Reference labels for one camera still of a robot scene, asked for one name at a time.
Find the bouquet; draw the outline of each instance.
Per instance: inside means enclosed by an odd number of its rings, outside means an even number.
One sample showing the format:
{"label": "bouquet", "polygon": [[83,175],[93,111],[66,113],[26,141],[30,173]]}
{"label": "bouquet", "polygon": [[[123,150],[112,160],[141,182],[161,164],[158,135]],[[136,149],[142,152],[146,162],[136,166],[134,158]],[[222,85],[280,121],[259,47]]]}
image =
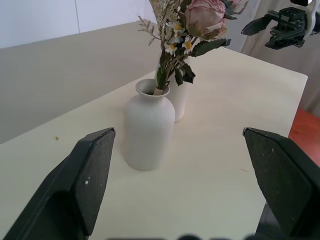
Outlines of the bouquet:
{"label": "bouquet", "polygon": [[228,46],[230,39],[222,38],[227,32],[226,20],[236,20],[248,0],[150,0],[157,21],[155,25],[142,19],[141,29],[160,40],[161,57],[156,72],[154,95],[162,95],[175,74],[178,86],[193,83],[195,74],[185,63],[188,57],[199,57],[220,47]]}

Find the white table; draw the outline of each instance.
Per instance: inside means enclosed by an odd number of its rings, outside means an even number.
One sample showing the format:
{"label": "white table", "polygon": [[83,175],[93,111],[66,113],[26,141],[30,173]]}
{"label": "white table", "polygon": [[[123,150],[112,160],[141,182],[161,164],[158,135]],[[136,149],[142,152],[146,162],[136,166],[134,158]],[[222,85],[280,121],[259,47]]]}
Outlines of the white table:
{"label": "white table", "polygon": [[197,77],[160,169],[136,171],[122,155],[124,106],[139,79],[0,145],[0,238],[76,142],[108,127],[117,134],[90,240],[175,240],[186,233],[236,240],[254,233],[265,199],[243,128],[288,136],[307,77],[228,49],[191,65]]}

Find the white ceramic vase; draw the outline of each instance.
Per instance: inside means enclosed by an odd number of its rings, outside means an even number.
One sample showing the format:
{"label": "white ceramic vase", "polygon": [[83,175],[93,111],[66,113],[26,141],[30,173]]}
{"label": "white ceramic vase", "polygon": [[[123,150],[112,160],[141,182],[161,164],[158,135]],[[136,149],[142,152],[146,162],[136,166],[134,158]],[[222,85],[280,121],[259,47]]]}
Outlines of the white ceramic vase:
{"label": "white ceramic vase", "polygon": [[[189,59],[187,58],[184,60],[187,64],[189,64]],[[191,85],[191,83],[184,82],[182,85],[178,86],[176,82],[175,74],[173,73],[169,77],[170,81],[170,92],[166,96],[167,99],[170,100],[172,103],[174,110],[175,110],[175,122],[180,121],[184,114],[186,109],[186,101],[188,96],[188,90]]]}
{"label": "white ceramic vase", "polygon": [[144,79],[135,86],[139,93],[125,107],[124,157],[129,166],[139,171],[157,169],[166,160],[175,124],[175,109],[163,95],[154,96],[156,81]]}

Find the curtain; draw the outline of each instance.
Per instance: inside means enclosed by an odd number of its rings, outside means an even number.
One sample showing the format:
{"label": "curtain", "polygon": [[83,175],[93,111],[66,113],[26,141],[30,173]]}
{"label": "curtain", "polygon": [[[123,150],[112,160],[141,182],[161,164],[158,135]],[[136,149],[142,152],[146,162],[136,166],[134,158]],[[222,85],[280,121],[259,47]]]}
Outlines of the curtain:
{"label": "curtain", "polygon": [[[289,0],[261,1],[256,18],[263,17],[269,10],[279,11],[290,7]],[[320,117],[320,34],[309,37],[302,48],[290,46],[281,50],[265,47],[269,41],[271,27],[246,39],[242,53],[280,67],[299,72],[308,76],[308,81],[300,102],[300,108]]]}

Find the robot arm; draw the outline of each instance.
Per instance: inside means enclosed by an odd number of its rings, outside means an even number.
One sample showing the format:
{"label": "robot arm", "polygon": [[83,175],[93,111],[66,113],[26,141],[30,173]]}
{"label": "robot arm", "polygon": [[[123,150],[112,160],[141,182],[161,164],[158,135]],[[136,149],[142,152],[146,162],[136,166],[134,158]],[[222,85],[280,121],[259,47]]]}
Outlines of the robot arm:
{"label": "robot arm", "polygon": [[274,20],[268,48],[279,50],[289,46],[301,48],[310,35],[320,33],[320,0],[290,0],[295,7],[269,11],[264,17],[250,22],[242,34],[252,36],[267,28]]}

